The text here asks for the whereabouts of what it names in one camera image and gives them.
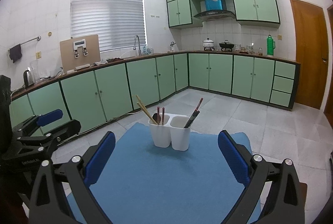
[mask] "white plastic cup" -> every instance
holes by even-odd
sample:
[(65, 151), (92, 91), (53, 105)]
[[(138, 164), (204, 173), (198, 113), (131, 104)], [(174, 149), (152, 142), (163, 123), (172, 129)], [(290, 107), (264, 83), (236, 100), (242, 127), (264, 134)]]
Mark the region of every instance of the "white plastic cup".
[(164, 125), (153, 124), (151, 120), (148, 121), (150, 134), (152, 135), (155, 146), (166, 148), (171, 143), (170, 127), (165, 124), (170, 119), (169, 115), (164, 114)]
[(189, 120), (187, 116), (174, 116), (170, 122), (172, 148), (177, 151), (186, 151), (189, 148), (190, 127), (184, 128)]

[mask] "window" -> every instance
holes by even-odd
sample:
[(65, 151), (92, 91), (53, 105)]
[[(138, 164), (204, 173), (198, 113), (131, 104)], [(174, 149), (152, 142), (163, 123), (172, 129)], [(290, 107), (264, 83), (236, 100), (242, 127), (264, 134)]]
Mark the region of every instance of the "window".
[(143, 0), (72, 0), (72, 37), (98, 34), (100, 52), (146, 45)]

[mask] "beige board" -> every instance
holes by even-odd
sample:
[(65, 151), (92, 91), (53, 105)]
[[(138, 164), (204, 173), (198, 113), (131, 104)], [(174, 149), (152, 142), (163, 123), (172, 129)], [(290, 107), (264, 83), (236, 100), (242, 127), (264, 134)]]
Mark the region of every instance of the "beige board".
[[(88, 55), (83, 54), (83, 48), (78, 48), (79, 57), (75, 58), (73, 42), (78, 40), (86, 40), (86, 47)], [(78, 37), (70, 40), (64, 40), (60, 42), (60, 55), (64, 73), (69, 70), (75, 70), (76, 67), (90, 64), (101, 60), (101, 54), (99, 53), (99, 41), (98, 35), (89, 35), (84, 37)]]

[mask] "green thermos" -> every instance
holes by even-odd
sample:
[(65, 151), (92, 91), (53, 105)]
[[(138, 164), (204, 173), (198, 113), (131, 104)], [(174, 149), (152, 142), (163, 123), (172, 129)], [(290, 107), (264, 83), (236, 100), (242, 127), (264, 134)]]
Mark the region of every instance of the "green thermos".
[(275, 41), (272, 36), (269, 35), (267, 38), (267, 55), (274, 55)]

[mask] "blue gripper pad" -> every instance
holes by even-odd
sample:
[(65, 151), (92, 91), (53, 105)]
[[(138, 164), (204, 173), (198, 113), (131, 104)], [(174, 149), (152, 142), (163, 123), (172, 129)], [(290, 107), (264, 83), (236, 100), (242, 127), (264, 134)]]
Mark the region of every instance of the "blue gripper pad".
[(219, 133), (217, 142), (237, 182), (247, 187), (250, 183), (249, 166), (225, 132)]
[(63, 116), (63, 113), (60, 109), (56, 109), (54, 111), (51, 111), (45, 115), (42, 115), (38, 118), (37, 125), (38, 126), (45, 126), (48, 125), (54, 121), (57, 121), (61, 119)]
[(113, 152), (114, 146), (116, 145), (116, 137), (114, 136), (114, 133), (108, 131), (107, 134), (108, 136), (104, 139), (86, 165), (85, 177), (83, 180), (86, 187), (89, 187), (97, 182), (105, 164)]

